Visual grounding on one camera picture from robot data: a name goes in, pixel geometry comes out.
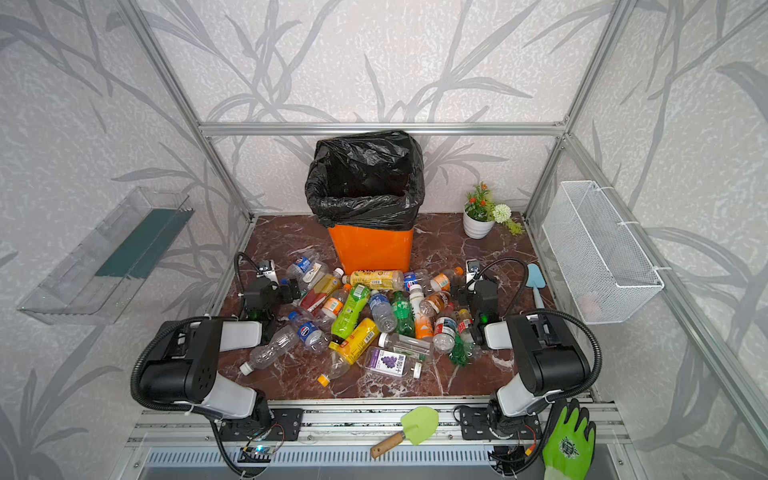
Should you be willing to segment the blue label water bottle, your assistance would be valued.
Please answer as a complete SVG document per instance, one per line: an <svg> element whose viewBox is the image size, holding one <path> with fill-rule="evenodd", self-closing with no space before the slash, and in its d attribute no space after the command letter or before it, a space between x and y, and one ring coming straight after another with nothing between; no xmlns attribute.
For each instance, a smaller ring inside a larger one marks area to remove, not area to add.
<svg viewBox="0 0 768 480"><path fill-rule="evenodd" d="M373 321L381 333L391 333L396 330L397 320L392 305L384 292L373 290L369 299L369 307Z"/></svg>

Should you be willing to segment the green label juice bottle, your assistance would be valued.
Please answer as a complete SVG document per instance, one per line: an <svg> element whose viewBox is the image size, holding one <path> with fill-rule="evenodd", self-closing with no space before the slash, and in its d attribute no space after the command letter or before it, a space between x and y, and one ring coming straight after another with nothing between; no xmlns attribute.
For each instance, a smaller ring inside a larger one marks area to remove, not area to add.
<svg viewBox="0 0 768 480"><path fill-rule="evenodd" d="M334 342L341 343L354 331L359 316L368 303L370 295L371 289L364 284L358 284L350 290L344 307L331 328L332 340Z"/></svg>

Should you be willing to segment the purple grape juice bottle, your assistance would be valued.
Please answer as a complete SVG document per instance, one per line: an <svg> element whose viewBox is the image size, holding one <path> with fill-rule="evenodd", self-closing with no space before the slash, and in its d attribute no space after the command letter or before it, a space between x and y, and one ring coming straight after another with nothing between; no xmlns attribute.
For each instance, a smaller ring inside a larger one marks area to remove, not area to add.
<svg viewBox="0 0 768 480"><path fill-rule="evenodd" d="M379 347L372 347L367 351L363 368L374 374L415 380L421 378L423 371L422 363L414 357Z"/></svg>

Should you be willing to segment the clear bottle green label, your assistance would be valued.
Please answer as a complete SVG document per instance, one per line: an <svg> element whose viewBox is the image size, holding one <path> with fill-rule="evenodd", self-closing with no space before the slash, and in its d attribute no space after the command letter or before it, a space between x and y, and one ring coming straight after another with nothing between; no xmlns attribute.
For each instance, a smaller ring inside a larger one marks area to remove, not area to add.
<svg viewBox="0 0 768 480"><path fill-rule="evenodd" d="M430 361L433 356L431 343L395 332L381 333L378 346L390 352L413 357L420 362Z"/></svg>

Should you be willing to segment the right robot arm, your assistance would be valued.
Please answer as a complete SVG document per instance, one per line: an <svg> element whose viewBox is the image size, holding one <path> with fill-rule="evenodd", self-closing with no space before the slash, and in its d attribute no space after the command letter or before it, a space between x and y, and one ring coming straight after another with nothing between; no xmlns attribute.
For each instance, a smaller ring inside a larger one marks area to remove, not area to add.
<svg viewBox="0 0 768 480"><path fill-rule="evenodd" d="M485 349L512 350L517 373L491 395L486 407L454 408L463 439L521 440L529 432L530 446L497 446L488 452L497 474L517 478L539 464L547 479L585 478L594 461L597 427L577 397L602 371L596 335L582 320L545 307L540 298L533 309L516 312L521 290L505 313L490 321L489 301L477 285L488 269L475 261L468 266L473 274L461 292L476 313L471 332Z"/></svg>

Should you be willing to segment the red label water bottle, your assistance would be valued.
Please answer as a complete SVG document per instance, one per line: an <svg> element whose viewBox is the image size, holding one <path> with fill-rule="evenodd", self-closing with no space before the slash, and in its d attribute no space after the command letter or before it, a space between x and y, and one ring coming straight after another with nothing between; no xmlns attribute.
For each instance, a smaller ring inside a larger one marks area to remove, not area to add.
<svg viewBox="0 0 768 480"><path fill-rule="evenodd" d="M448 354L456 344L458 324L453 315L440 313L434 324L433 347L440 354Z"/></svg>

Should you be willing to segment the brown tea bottle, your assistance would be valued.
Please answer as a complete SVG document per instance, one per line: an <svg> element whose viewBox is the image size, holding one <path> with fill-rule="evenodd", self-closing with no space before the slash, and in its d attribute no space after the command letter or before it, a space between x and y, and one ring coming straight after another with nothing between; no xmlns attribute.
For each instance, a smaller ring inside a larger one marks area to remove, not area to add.
<svg viewBox="0 0 768 480"><path fill-rule="evenodd" d="M420 313L428 318L435 318L451 302L448 291L437 291L423 299L420 303Z"/></svg>

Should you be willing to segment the blue label crushed bottle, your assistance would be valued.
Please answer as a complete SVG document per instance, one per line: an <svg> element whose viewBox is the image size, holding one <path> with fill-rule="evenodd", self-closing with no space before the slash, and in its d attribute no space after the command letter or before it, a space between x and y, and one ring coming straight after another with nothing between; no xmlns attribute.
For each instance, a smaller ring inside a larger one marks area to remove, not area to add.
<svg viewBox="0 0 768 480"><path fill-rule="evenodd" d="M327 265L314 250L307 250L299 255L288 267L286 276L296 280L302 290L311 289L327 272Z"/></svg>

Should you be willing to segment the dark green soda bottle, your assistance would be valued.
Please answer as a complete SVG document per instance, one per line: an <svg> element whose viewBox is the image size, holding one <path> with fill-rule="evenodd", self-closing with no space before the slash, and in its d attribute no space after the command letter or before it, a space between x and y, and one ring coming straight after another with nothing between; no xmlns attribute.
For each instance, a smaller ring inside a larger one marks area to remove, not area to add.
<svg viewBox="0 0 768 480"><path fill-rule="evenodd" d="M449 354L451 363L455 366L465 367L470 364L474 356L475 344L473 341L465 342L461 337L455 338L455 344Z"/></svg>

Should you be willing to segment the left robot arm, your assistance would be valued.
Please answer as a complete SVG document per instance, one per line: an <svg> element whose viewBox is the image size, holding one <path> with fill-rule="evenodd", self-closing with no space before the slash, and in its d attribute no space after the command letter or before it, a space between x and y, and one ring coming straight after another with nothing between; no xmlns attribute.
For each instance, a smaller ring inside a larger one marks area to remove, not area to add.
<svg viewBox="0 0 768 480"><path fill-rule="evenodd" d="M301 296L295 279L280 280L271 261L254 263L256 278L238 286L243 310L235 317L203 316L163 323L139 355L130 393L141 406L205 418L224 463L240 479L262 474L278 444L297 440L303 411L272 409L266 394L218 372L223 352L250 349L240 367L247 376L272 366L297 345L298 335L280 327L278 306Z"/></svg>

